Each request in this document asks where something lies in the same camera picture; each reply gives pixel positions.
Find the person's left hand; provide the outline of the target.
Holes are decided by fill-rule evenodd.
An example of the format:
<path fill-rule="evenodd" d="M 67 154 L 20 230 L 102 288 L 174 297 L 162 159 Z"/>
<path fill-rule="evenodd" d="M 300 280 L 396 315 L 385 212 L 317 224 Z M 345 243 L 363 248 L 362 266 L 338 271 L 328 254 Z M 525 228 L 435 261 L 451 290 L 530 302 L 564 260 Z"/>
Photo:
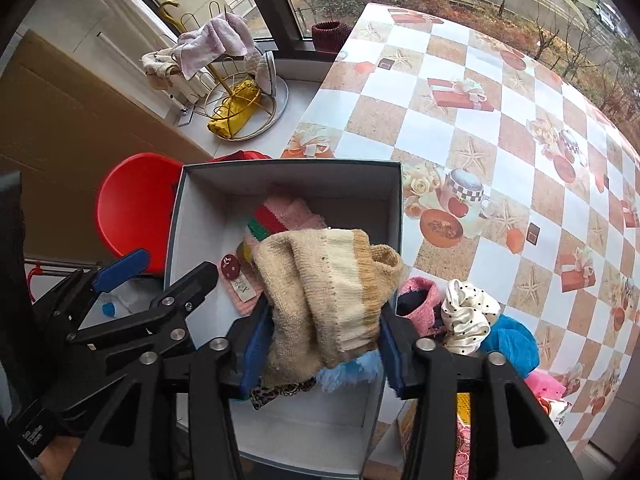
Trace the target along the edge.
<path fill-rule="evenodd" d="M 55 437 L 35 459 L 40 478 L 62 480 L 80 444 L 79 438 Z"/>

